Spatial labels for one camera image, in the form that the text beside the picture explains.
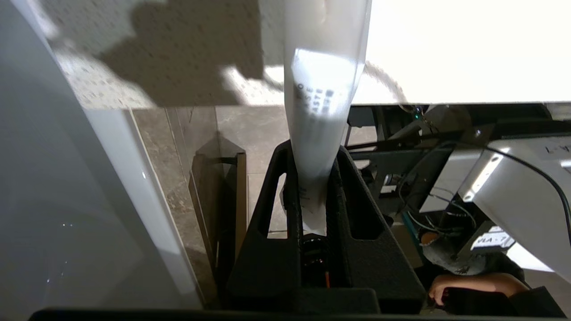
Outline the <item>white toothbrush packet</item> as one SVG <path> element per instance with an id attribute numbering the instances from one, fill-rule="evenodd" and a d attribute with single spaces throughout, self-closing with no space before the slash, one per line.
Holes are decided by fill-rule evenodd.
<path id="1" fill-rule="evenodd" d="M 365 66 L 372 0 L 284 0 L 284 106 L 304 231 L 327 234 L 327 183 Z"/>

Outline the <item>bare person forearm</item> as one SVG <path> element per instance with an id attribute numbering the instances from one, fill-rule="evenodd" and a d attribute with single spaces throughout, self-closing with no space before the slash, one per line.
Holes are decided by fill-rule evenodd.
<path id="1" fill-rule="evenodd" d="M 497 292 L 512 297 L 530 290 L 530 287 L 506 273 L 490 273 L 480 276 L 466 276 L 457 283 L 458 287 L 483 292 Z"/>

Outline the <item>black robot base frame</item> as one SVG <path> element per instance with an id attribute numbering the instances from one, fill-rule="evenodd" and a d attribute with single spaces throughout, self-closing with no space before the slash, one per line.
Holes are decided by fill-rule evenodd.
<path id="1" fill-rule="evenodd" d="M 374 125 L 378 142 L 348 146 L 382 214 L 434 213 L 469 202 L 459 189 L 481 155 L 478 145 L 512 134 L 544 133 L 554 118 L 543 103 L 357 106 L 350 125 Z"/>

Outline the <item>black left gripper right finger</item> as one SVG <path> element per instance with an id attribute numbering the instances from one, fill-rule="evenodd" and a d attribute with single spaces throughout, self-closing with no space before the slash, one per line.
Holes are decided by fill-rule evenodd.
<path id="1" fill-rule="evenodd" d="M 326 224 L 334 286 L 373 290 L 381 313 L 421 311 L 425 288 L 342 146 L 327 185 Z"/>

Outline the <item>brown wooden stand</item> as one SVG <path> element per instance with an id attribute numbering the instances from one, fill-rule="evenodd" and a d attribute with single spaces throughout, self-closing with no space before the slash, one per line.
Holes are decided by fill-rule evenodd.
<path id="1" fill-rule="evenodd" d="M 192 157 L 188 188 L 205 245 L 213 298 L 208 309 L 226 305 L 227 280 L 236 256 L 237 161 L 244 150 L 226 138 L 211 138 Z"/>

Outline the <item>white robot torso casing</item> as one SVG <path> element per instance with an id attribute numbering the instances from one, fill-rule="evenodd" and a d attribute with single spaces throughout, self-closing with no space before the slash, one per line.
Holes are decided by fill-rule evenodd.
<path id="1" fill-rule="evenodd" d="M 453 148 L 451 159 L 420 211 L 442 210 L 455 198 L 472 203 L 501 231 L 471 241 L 471 249 L 513 240 L 508 254 L 522 267 L 571 283 L 571 136 L 444 147 Z"/>

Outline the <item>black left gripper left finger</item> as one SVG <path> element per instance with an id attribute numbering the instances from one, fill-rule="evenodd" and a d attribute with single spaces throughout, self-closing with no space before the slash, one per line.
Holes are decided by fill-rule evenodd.
<path id="1" fill-rule="evenodd" d="M 279 178 L 285 177 L 287 238 L 269 239 Z M 233 309 L 273 309 L 280 295 L 301 287 L 302 210 L 298 173 L 289 140 L 273 151 L 234 268 L 227 282 Z"/>

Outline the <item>bare person hand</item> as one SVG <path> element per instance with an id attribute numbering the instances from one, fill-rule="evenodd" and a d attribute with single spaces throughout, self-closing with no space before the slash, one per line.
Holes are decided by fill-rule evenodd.
<path id="1" fill-rule="evenodd" d="M 445 289 L 448 287 L 459 287 L 459 284 L 462 283 L 463 276 L 455 276 L 455 275 L 442 275 L 437 276 L 433 283 L 430 286 L 428 291 L 428 295 L 430 299 L 432 299 L 436 305 L 443 306 L 443 297 Z"/>

